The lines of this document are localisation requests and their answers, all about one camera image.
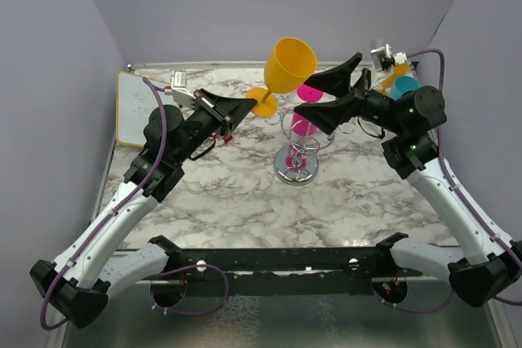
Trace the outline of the yellow wine glass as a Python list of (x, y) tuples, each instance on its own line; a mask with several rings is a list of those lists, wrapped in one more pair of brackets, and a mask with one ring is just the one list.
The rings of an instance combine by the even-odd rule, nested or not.
[(388, 95), (389, 90), (394, 86), (396, 79), (400, 76), (408, 75), (410, 64), (403, 63), (390, 67), (388, 70), (377, 71), (374, 78), (373, 88), (384, 95)]
[(256, 99), (251, 112), (258, 117), (271, 117), (277, 111), (275, 95), (297, 90), (317, 68), (313, 49), (296, 37), (281, 38), (274, 46), (263, 70), (264, 87), (248, 91), (247, 98)]

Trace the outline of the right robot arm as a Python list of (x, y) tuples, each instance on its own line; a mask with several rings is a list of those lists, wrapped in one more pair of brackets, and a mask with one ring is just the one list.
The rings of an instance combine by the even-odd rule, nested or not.
[(451, 251), (421, 244), (396, 233), (378, 244), (374, 265), (383, 275), (412, 269), (447, 283), (467, 305), (480, 307), (521, 277), (521, 243), (513, 240), (472, 199), (445, 159), (442, 139), (429, 133), (446, 120), (445, 100), (433, 86), (384, 94), (372, 88), (365, 68), (351, 82), (362, 55), (311, 75), (304, 83), (335, 99), (305, 103), (295, 113), (326, 134), (353, 117), (368, 121), (393, 138), (382, 144), (388, 165), (436, 211), (458, 242)]

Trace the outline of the blue wine glass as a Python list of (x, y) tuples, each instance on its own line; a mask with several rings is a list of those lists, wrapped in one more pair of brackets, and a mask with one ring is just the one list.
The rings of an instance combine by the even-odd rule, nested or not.
[(415, 91), (420, 87), (418, 81), (410, 76), (402, 75), (395, 79), (392, 87), (389, 90), (389, 97), (398, 100), (401, 96)]

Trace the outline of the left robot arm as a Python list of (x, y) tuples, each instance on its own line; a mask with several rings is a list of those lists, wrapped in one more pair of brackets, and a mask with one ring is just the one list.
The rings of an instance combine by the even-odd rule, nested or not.
[(131, 162), (111, 201), (87, 229), (51, 261), (39, 260), (29, 274), (43, 303), (40, 325), (51, 331), (71, 323), (85, 328), (109, 300), (148, 277), (171, 278), (186, 271), (205, 272), (205, 261), (188, 263), (182, 250), (157, 236), (130, 255), (111, 258), (131, 230), (174, 190), (185, 161), (199, 159), (197, 149), (213, 136), (231, 134), (257, 104), (199, 90), (192, 114), (159, 102), (144, 127), (146, 143)]

